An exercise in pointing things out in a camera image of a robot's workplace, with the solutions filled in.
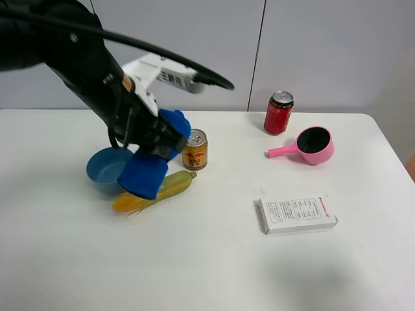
white box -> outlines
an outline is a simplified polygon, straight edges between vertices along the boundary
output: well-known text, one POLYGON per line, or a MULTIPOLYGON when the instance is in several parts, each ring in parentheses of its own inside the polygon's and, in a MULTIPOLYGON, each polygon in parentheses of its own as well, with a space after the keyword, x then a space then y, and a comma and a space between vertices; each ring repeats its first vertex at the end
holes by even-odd
POLYGON ((259 210, 266 235, 331 229, 338 222, 323 194, 263 198, 259 210))

gold can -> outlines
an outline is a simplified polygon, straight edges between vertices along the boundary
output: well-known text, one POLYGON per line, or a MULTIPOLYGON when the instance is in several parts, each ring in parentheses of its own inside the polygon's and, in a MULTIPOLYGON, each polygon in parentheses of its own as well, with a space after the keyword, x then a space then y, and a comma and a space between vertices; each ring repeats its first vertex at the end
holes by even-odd
POLYGON ((200 170, 208 164, 208 139, 205 132, 197 128, 191 130, 182 157, 183 166, 188 170, 200 170))

white robot bracket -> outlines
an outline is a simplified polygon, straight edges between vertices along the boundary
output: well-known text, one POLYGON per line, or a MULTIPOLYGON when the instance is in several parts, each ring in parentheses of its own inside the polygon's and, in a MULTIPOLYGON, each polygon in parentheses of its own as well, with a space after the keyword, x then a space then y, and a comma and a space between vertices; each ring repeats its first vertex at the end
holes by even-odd
POLYGON ((204 90, 204 84, 193 81, 196 75, 194 69, 152 53, 126 63, 123 65, 123 71, 134 81, 134 93, 154 116, 158 115, 157 102, 147 89, 155 80, 192 94, 204 90))

yellow corn cob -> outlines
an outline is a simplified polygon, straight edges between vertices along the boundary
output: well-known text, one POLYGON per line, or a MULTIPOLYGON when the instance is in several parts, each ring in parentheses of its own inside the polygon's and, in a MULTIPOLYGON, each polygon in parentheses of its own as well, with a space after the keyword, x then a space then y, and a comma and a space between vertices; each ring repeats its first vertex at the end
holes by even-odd
POLYGON ((174 174, 168 175, 161 184, 155 200, 146 200, 138 198, 130 193, 124 193, 116 199, 112 205, 115 212, 129 212, 133 210, 141 210, 149 207, 164 199, 175 196, 189 188, 192 179, 197 176, 196 172, 188 172, 181 170, 174 174))

soda can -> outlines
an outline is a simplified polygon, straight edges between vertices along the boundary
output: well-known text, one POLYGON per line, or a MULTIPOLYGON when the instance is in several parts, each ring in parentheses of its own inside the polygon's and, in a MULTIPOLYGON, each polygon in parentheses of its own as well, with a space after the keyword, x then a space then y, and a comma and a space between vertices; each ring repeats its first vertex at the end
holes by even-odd
POLYGON ((294 97, 286 91, 274 93, 268 103, 264 129, 272 135, 278 135, 287 129, 291 110, 294 106, 294 97))
POLYGON ((183 166, 188 170, 200 170, 208 164, 208 139, 205 132, 197 128, 191 130, 182 157, 183 166))

